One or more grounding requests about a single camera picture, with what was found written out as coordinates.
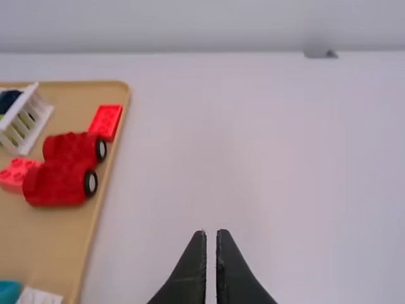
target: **lego duplo brick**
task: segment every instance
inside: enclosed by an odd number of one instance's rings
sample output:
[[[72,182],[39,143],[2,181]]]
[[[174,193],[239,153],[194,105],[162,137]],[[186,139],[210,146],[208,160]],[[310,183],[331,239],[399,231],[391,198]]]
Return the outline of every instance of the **lego duplo brick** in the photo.
[[[0,171],[0,186],[6,191],[22,193],[25,174],[30,168],[40,165],[40,161],[14,158],[6,168]]]
[[[88,131],[99,134],[105,141],[113,141],[120,123],[121,112],[120,104],[99,106]]]

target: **wooden tray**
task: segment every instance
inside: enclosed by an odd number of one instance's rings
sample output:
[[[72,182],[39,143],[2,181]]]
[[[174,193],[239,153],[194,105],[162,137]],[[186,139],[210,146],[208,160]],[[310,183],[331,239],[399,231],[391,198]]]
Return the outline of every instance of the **wooden tray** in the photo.
[[[0,83],[0,87],[27,84]],[[130,89],[119,81],[83,81],[41,82],[39,90],[48,103],[55,105],[55,110],[27,156],[33,160],[43,161],[42,143],[46,136],[86,131],[99,105],[123,105],[115,140],[108,144],[107,159],[96,168],[99,189],[83,206],[35,209],[22,195],[0,188],[0,279],[21,281],[62,295],[63,304],[74,304],[80,299],[87,255],[130,102]],[[0,169],[12,158],[0,147]]]

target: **toy wheel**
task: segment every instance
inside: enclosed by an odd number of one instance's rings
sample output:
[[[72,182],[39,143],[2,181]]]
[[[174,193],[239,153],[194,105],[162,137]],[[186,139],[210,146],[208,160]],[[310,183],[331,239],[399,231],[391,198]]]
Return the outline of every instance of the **toy wheel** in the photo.
[[[91,198],[96,192],[99,185],[97,174],[93,170],[88,170],[84,174],[84,193]]]
[[[96,140],[96,156],[99,163],[102,163],[107,157],[107,144],[101,138]]]

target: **gray wall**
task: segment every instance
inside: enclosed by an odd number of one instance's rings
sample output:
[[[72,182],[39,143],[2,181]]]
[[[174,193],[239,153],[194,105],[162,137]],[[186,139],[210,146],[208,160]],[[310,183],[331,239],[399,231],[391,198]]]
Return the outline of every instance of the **gray wall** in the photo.
[[[5,0],[0,51],[405,47],[403,0]]]

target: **red toy car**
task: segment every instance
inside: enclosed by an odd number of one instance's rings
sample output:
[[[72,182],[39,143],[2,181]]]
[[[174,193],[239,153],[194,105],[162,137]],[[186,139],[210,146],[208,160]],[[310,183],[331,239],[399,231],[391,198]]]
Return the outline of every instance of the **red toy car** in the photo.
[[[94,169],[107,157],[107,145],[97,134],[49,136],[42,147],[45,162],[31,168],[23,181],[25,199],[32,206],[77,206],[98,187]]]

